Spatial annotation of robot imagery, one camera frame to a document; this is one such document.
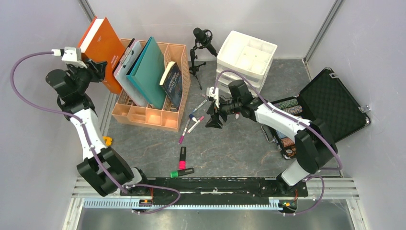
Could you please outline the printed white paper sheet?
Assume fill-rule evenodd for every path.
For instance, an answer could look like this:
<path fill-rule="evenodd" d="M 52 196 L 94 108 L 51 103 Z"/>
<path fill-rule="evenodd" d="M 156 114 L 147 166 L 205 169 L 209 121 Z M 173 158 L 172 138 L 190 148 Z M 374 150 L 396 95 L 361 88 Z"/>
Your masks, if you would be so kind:
<path fill-rule="evenodd" d="M 135 103 L 136 106 L 147 107 L 148 101 L 136 87 L 136 83 L 131 75 L 141 51 L 141 44 L 136 40 L 132 48 L 132 52 L 128 55 L 128 57 L 125 60 L 123 54 L 120 57 L 118 64 L 113 70 L 113 76 L 121 85 L 123 91 L 127 93 L 129 98 L 133 101 L 133 103 Z"/>

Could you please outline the orange book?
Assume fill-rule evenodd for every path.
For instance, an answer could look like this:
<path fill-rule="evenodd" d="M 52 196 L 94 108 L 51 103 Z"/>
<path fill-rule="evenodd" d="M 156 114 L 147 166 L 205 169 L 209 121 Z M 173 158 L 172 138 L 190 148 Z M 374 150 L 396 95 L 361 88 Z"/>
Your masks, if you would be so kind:
<path fill-rule="evenodd" d="M 78 47 L 81 49 L 83 59 L 90 58 L 94 62 L 107 63 L 102 82 L 111 93 L 119 94 L 122 87 L 115 79 L 113 69 L 118 64 L 125 47 L 109 20 L 106 17 L 94 17 Z"/>

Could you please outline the black clipboard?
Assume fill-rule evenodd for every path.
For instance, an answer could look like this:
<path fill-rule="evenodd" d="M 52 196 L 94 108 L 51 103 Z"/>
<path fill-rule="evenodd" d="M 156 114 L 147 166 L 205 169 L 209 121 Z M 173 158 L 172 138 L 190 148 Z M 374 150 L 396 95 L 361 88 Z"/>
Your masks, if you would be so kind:
<path fill-rule="evenodd" d="M 125 52 L 123 53 L 124 60 L 125 60 L 125 59 L 128 57 L 128 55 L 132 52 L 132 48 L 133 48 L 135 42 L 136 42 L 136 40 L 135 40 L 134 38 L 129 42 L 129 44 L 128 44 L 126 50 L 125 50 Z"/>

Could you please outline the dark blue hardcover book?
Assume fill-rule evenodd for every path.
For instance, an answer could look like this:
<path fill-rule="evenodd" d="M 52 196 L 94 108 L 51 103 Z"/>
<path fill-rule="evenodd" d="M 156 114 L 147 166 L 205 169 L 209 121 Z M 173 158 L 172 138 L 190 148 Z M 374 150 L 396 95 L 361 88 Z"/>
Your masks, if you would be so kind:
<path fill-rule="evenodd" d="M 167 64 L 159 85 L 165 91 L 175 108 L 179 109 L 183 93 L 183 83 L 182 72 L 177 62 L 170 61 Z"/>

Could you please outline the white plastic drawer unit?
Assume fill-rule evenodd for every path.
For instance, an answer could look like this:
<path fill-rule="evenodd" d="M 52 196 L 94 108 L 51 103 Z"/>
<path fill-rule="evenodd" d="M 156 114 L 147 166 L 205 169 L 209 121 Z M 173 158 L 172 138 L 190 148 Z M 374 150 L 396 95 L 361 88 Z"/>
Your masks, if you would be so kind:
<path fill-rule="evenodd" d="M 248 90 L 256 95 L 263 88 L 277 48 L 276 44 L 231 31 L 217 55 L 216 74 L 226 69 L 240 73 L 253 86 Z"/>

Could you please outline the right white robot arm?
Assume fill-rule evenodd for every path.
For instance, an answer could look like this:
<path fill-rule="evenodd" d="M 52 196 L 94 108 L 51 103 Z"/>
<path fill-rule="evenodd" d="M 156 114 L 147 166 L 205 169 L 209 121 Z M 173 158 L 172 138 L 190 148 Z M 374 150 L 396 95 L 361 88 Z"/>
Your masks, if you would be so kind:
<path fill-rule="evenodd" d="M 217 87 L 207 88 L 206 95 L 211 105 L 207 110 L 210 120 L 206 127 L 222 128 L 229 115 L 240 113 L 243 117 L 266 125 L 290 138 L 296 147 L 295 161 L 276 178 L 276 191 L 290 195 L 296 185 L 337 156 L 337 147 L 326 123 L 298 118 L 272 103 L 253 97 L 244 80 L 229 84 L 230 98 L 220 96 Z"/>

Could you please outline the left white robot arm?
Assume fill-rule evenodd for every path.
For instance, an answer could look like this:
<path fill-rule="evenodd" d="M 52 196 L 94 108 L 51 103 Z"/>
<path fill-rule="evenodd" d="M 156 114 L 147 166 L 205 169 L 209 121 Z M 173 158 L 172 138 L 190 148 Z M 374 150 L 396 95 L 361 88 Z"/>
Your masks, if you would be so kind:
<path fill-rule="evenodd" d="M 79 174 L 101 196 L 117 189 L 127 193 L 130 184 L 138 195 L 145 195 L 150 190 L 150 181 L 105 144 L 94 103 L 85 93 L 91 82 L 104 80 L 106 67 L 106 61 L 79 61 L 77 65 L 67 64 L 67 70 L 50 71 L 45 81 L 57 92 L 60 111 L 79 135 L 83 149 L 83 161 L 77 165 Z"/>

